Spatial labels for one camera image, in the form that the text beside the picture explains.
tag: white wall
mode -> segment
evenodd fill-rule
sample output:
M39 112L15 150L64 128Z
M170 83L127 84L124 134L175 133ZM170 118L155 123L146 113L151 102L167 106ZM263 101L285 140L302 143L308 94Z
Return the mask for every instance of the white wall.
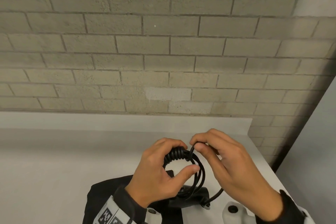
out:
M335 223L336 79L303 128L276 175L318 224Z

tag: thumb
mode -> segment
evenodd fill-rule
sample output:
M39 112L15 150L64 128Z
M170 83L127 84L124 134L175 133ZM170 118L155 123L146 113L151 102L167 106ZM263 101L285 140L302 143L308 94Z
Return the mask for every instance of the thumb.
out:
M194 146L195 150L198 151L202 156L208 161L215 175L226 174L226 168L223 166L221 160L218 158L216 153L210 148L210 146L203 143L196 143Z
M185 182L199 171L200 167L198 165L188 165L184 167L174 178L172 178L172 183L174 188L178 190L182 188Z

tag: black snap button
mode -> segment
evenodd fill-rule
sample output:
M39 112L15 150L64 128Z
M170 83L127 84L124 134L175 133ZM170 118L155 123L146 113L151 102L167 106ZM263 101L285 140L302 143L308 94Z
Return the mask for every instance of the black snap button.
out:
M156 211L153 210L153 209L148 209L148 212L149 212L149 213L152 213L152 214L156 214Z
M235 205L230 205L228 208L229 213L237 213L238 212L238 207Z

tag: black cable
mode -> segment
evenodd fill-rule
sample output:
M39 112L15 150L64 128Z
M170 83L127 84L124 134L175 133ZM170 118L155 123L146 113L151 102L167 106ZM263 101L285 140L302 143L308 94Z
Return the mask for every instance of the black cable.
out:
M177 197L180 197L184 200L189 199L194 193L198 192L200 188L202 188L204 181L205 181L205 169L202 165L200 159L197 157L197 155L194 153L194 145L191 147L190 151L185 150L182 146L172 148L172 150L165 156L163 160L163 168L166 169L166 166L177 159L185 159L186 161L191 161L192 164L195 164L197 162L199 166L199 171L194 175L194 183L193 185L186 189L186 190L180 190L177 194ZM200 202L201 206L210 206L210 202L215 200L219 195L223 192L223 189L220 189L219 192L217 192L213 197L209 198L208 200L205 200L204 202Z

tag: hand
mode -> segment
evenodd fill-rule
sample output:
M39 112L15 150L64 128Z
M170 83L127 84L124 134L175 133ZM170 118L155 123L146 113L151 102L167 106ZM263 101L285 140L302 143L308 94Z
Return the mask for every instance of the hand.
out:
M132 180L125 189L143 208L152 202L175 197L184 183L199 171L198 165L189 165L173 178L166 173L162 167L164 157L178 146L188 148L181 140L162 138L142 154Z
M264 221L274 221L283 209L281 196L260 174L243 145L227 134L210 129L196 134L190 144L209 162L215 178L234 200Z

